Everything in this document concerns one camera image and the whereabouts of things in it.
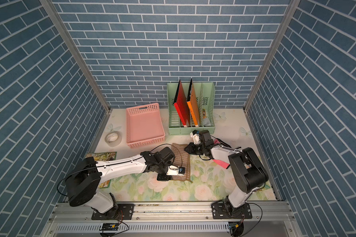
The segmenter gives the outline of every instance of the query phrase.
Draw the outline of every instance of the small item in organizer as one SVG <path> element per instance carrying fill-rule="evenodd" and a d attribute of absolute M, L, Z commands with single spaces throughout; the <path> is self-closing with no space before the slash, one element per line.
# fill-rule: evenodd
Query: small item in organizer
<path fill-rule="evenodd" d="M 192 84 L 192 78 L 189 85 L 189 93 L 187 95 L 187 105 L 189 106 L 192 120 L 194 121 L 195 126 L 199 127 L 200 126 L 199 109 L 198 109 L 197 96 L 195 95 L 194 85 Z"/>
<path fill-rule="evenodd" d="M 184 127 L 190 127 L 190 109 L 186 102 L 185 92 L 181 80 L 178 82 L 177 91 L 174 97 L 174 107 L 178 112 Z"/>
<path fill-rule="evenodd" d="M 202 113 L 203 113 L 203 126 L 211 126 L 211 121 L 206 116 L 206 110 L 202 109 Z"/>

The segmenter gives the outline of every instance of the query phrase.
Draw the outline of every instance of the white butterfly decoration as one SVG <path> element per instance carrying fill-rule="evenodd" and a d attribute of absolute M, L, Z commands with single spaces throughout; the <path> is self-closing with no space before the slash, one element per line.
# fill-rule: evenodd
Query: white butterfly decoration
<path fill-rule="evenodd" d="M 240 132 L 243 136 L 248 136 L 249 138 L 253 138 L 252 133 L 251 133 L 250 130 L 249 130 L 249 131 L 246 131 L 245 128 L 241 127 L 241 128 L 239 129 L 239 132 Z"/>
<path fill-rule="evenodd" d="M 215 120 L 227 120 L 227 118 L 225 117 L 225 112 L 221 113 L 220 115 L 218 115 L 217 113 L 214 113 L 214 117 L 215 117 Z"/>
<path fill-rule="evenodd" d="M 121 129 L 121 126 L 114 128 L 113 124 L 109 124 L 108 127 L 105 129 L 105 132 L 118 131 L 120 129 Z"/>

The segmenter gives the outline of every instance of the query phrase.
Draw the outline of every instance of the brown cloth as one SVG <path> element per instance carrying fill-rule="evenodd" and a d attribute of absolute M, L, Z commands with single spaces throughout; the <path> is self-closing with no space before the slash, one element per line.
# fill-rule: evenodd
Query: brown cloth
<path fill-rule="evenodd" d="M 192 181 L 190 180 L 190 155 L 185 152 L 184 148 L 187 146 L 187 144 L 175 144 L 173 143 L 171 146 L 171 150 L 175 154 L 175 161 L 173 162 L 173 165 L 176 167 L 181 166 L 185 167 L 185 175 L 172 175 L 173 180 L 175 181 Z"/>

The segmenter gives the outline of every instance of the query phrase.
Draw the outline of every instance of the brick wall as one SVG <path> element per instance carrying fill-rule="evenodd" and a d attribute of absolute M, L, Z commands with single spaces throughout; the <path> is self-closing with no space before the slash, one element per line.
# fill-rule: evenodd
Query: brick wall
<path fill-rule="evenodd" d="M 191 77 L 242 107 L 289 0 L 53 2 L 111 107 L 166 106 L 166 83 Z"/>
<path fill-rule="evenodd" d="M 304 236 L 356 236 L 356 1 L 302 0 L 250 116 Z"/>
<path fill-rule="evenodd" d="M 0 236 L 41 234 L 103 116 L 40 2 L 0 1 Z"/>

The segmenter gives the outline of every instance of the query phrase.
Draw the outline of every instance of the white robotic arm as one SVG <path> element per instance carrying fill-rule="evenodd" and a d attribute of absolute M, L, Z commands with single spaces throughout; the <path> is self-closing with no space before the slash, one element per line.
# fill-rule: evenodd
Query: white robotic arm
<path fill-rule="evenodd" d="M 208 130 L 195 130 L 191 137 L 194 142 L 185 148 L 187 153 L 205 155 L 220 165 L 225 163 L 226 165 L 222 165 L 222 167 L 232 169 L 237 185 L 233 192 L 226 197 L 225 208 L 228 216 L 233 216 L 233 213 L 246 203 L 252 193 L 268 181 L 265 168 L 252 148 L 233 149 L 221 140 L 221 144 L 215 144 Z"/>
<path fill-rule="evenodd" d="M 98 185 L 127 174 L 157 172 L 158 180 L 168 181 L 171 175 L 184 175 L 183 167 L 172 165 L 175 155 L 170 148 L 159 152 L 149 151 L 121 160 L 95 161 L 89 157 L 80 162 L 66 179 L 67 194 L 71 206 L 88 205 L 105 216 L 118 215 L 118 206 L 113 195 L 98 188 Z"/>

